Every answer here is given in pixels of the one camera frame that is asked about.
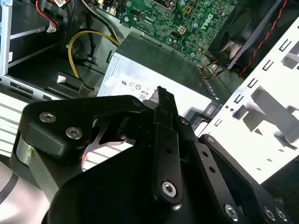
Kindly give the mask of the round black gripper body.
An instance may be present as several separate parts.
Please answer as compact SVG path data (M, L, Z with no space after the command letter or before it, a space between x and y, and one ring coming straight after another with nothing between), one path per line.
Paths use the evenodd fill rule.
M193 140L132 147L69 180L49 224L222 224L224 204Z

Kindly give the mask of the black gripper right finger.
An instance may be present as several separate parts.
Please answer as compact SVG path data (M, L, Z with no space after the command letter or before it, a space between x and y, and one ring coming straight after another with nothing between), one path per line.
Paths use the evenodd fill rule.
M290 224L274 198L211 135L197 137L191 124L177 117L177 132L192 179L200 182L216 224Z

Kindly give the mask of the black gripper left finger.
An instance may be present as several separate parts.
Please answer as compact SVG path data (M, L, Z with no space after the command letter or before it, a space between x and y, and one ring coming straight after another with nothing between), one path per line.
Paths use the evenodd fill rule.
M16 156L54 200L72 178L132 147L178 139L174 96L157 87L149 105L134 96L36 102L22 113Z

